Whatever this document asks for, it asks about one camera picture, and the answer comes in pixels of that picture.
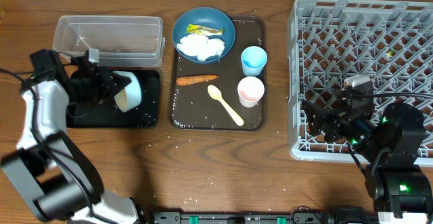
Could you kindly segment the brown serving tray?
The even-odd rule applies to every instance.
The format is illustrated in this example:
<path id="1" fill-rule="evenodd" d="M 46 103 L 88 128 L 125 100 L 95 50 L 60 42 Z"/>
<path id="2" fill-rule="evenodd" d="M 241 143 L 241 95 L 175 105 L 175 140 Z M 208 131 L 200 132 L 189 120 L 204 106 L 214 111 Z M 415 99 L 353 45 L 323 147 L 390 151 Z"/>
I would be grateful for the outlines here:
<path id="1" fill-rule="evenodd" d="M 170 85 L 168 118 L 179 129 L 215 131 L 256 131 L 266 122 L 267 99 L 262 97 L 252 108 L 241 105 L 237 85 L 245 77 L 242 71 L 241 54 L 249 46 L 266 47 L 266 26 L 256 16 L 232 16 L 235 26 L 235 43 L 228 54 L 211 64 L 197 64 L 174 52 L 173 73 Z M 182 76 L 215 74 L 213 81 L 179 86 Z M 220 89 L 223 99 L 244 120 L 237 125 L 226 109 L 208 94 L 208 86 Z"/>

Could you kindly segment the white tissue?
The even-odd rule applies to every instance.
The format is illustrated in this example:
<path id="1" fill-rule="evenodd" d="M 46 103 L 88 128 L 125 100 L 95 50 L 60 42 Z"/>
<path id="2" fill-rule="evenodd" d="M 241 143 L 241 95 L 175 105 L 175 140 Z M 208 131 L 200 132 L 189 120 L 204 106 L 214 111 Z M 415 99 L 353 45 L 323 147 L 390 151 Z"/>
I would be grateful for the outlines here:
<path id="1" fill-rule="evenodd" d="M 196 57 L 203 62 L 210 57 L 220 57 L 225 49 L 225 42 L 219 38 L 210 39 L 205 35 L 187 35 L 180 39 L 176 48 L 184 55 Z"/>

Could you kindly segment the grey dishwasher rack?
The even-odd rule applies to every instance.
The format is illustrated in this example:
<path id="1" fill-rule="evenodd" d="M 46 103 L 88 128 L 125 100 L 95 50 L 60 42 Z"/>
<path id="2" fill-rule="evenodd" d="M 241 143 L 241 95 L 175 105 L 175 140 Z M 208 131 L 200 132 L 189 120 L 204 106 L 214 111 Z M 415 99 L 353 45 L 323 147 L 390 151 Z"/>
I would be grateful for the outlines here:
<path id="1" fill-rule="evenodd" d="M 377 0 L 295 0 L 288 18 L 288 145 L 296 160 L 351 162 L 344 141 L 309 133 L 301 102 L 334 108 L 333 92 L 358 74 L 373 82 L 378 123 L 394 93 L 424 114 L 416 163 L 432 166 L 432 4 Z"/>

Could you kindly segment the dark blue plate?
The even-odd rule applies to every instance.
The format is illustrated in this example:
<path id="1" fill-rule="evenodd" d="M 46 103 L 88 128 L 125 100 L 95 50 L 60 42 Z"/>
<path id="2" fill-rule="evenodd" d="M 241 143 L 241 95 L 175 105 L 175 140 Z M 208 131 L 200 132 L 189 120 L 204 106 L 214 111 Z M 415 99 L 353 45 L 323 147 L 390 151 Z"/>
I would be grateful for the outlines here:
<path id="1" fill-rule="evenodd" d="M 207 36 L 210 39 L 219 38 L 225 42 L 225 49 L 220 57 L 213 56 L 203 62 L 199 62 L 196 57 L 184 55 L 181 51 L 176 48 L 176 44 L 180 43 L 180 39 L 186 37 L 189 34 L 185 33 L 188 24 L 199 24 L 216 29 L 224 29 L 224 33 L 219 36 Z M 231 18 L 224 12 L 212 8 L 212 7 L 198 7 L 191 9 L 182 14 L 173 26 L 172 40 L 175 49 L 190 61 L 199 64 L 209 64 L 223 58 L 229 50 L 233 47 L 236 37 L 235 26 Z"/>

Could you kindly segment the yellow snack wrapper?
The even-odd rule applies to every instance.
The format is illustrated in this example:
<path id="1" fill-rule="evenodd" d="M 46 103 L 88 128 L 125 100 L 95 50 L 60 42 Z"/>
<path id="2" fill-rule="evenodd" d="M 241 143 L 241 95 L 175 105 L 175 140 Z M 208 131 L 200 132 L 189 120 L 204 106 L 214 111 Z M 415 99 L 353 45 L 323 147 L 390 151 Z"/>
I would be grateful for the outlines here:
<path id="1" fill-rule="evenodd" d="M 216 29 L 199 24 L 188 24 L 185 33 L 189 35 L 219 36 L 224 33 L 224 29 Z"/>

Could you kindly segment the light blue bowl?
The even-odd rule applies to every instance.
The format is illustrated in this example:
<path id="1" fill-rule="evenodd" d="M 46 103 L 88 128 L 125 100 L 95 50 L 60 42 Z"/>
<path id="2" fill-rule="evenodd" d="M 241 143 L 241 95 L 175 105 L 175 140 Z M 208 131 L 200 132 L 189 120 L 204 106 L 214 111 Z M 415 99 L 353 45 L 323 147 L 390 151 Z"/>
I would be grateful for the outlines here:
<path id="1" fill-rule="evenodd" d="M 137 107 L 141 103 L 142 99 L 142 91 L 141 86 L 137 77 L 132 72 L 126 71 L 114 71 L 117 74 L 127 76 L 131 79 L 131 83 L 127 85 L 124 89 L 127 92 L 128 106 L 129 109 L 127 112 L 135 107 Z"/>

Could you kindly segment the orange carrot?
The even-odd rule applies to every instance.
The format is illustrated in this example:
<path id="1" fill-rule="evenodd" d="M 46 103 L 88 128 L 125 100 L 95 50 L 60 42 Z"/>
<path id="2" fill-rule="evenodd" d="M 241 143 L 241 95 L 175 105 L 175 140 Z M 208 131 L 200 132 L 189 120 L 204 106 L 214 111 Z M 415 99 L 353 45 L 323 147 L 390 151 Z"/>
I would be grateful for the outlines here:
<path id="1" fill-rule="evenodd" d="M 213 81 L 217 79 L 219 76 L 216 74 L 201 74 L 201 75 L 193 75 L 193 76 L 181 76 L 177 78 L 176 84 L 179 86 L 187 86 L 193 85 L 197 83 L 203 83 L 208 81 Z"/>

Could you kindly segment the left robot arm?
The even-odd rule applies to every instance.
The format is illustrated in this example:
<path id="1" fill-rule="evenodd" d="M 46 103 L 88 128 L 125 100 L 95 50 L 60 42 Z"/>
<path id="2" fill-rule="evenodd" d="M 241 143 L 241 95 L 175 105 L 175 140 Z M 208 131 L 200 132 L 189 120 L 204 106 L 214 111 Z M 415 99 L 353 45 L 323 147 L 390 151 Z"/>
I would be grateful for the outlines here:
<path id="1" fill-rule="evenodd" d="M 67 136 L 71 105 L 100 105 L 129 85 L 131 72 L 98 66 L 97 50 L 72 57 L 69 76 L 59 53 L 42 49 L 30 55 L 31 77 L 20 79 L 26 103 L 22 136 L 16 151 L 1 158 L 1 169 L 33 215 L 42 222 L 149 223 L 132 198 L 104 188 L 91 161 Z"/>

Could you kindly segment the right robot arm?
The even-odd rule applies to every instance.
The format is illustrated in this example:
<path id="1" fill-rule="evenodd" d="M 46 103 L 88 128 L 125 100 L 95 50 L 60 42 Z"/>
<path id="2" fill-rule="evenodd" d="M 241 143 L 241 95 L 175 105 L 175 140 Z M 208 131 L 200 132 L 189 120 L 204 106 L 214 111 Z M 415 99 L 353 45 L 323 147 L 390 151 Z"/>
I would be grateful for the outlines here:
<path id="1" fill-rule="evenodd" d="M 432 187 L 415 163 L 417 150 L 426 138 L 422 111 L 394 102 L 386 106 L 374 125 L 370 121 L 373 103 L 381 94 L 342 89 L 336 95 L 341 105 L 332 110 L 302 101 L 311 135 L 322 133 L 329 143 L 345 139 L 352 157 L 360 154 L 368 161 L 360 170 L 381 223 L 431 223 Z"/>

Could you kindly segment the pink cup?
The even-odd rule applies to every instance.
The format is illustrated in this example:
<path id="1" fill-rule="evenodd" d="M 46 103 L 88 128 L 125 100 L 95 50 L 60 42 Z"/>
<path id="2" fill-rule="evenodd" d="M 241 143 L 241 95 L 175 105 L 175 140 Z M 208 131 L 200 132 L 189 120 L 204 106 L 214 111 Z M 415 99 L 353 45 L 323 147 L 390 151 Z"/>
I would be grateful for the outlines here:
<path id="1" fill-rule="evenodd" d="M 265 86 L 257 77 L 247 76 L 238 83 L 237 93 L 241 105 L 246 108 L 252 108 L 265 94 Z"/>

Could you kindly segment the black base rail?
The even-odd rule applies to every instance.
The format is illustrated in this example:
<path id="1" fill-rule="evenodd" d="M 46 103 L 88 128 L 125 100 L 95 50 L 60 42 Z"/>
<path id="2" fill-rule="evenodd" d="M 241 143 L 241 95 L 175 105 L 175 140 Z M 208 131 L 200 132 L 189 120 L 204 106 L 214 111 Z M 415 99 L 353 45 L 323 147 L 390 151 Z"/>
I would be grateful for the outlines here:
<path id="1" fill-rule="evenodd" d="M 153 224 L 379 224 L 377 216 L 360 208 L 338 208 L 334 212 L 307 209 L 289 214 L 154 212 Z"/>

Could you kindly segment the white rice pile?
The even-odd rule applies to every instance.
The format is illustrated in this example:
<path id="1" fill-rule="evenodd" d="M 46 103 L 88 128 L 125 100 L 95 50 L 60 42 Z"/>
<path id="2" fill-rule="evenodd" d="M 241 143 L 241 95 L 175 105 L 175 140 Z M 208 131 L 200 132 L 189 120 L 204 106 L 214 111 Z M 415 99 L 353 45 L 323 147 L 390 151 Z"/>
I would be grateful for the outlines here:
<path id="1" fill-rule="evenodd" d="M 114 100 L 116 102 L 116 105 L 118 106 L 118 109 L 121 112 L 126 112 L 129 109 L 127 92 L 125 89 L 121 90 L 118 94 L 116 94 L 114 96 Z"/>

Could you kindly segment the black waste tray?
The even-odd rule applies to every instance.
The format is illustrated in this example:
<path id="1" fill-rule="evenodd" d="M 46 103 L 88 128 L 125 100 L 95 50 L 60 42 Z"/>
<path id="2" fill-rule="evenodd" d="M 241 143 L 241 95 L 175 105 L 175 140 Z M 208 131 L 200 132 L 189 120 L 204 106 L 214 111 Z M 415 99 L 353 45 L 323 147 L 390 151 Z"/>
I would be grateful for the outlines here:
<path id="1" fill-rule="evenodd" d="M 68 107 L 68 128 L 152 128 L 158 121 L 160 76 L 155 70 L 134 70 L 141 87 L 141 103 L 127 112 L 118 109 L 113 98 L 93 107 L 76 104 Z"/>

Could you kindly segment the light blue cup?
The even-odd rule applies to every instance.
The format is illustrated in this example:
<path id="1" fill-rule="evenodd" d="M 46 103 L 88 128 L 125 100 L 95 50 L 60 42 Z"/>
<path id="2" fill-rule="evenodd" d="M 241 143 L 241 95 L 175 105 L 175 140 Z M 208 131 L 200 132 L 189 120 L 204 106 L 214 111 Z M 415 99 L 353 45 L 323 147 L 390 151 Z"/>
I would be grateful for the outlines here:
<path id="1" fill-rule="evenodd" d="M 242 70 L 245 76 L 258 76 L 268 60 L 267 52 L 258 46 L 249 46 L 241 54 Z"/>

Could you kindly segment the yellow plastic spoon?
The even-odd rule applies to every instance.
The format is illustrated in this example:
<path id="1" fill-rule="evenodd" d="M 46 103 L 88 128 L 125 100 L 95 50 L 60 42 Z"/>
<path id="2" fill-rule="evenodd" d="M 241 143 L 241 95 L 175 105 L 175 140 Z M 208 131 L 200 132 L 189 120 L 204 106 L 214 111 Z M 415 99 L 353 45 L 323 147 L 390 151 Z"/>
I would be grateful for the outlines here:
<path id="1" fill-rule="evenodd" d="M 244 125 L 244 120 L 242 117 L 223 99 L 221 91 L 216 86 L 209 85 L 207 91 L 212 99 L 215 99 L 221 103 L 237 126 Z"/>

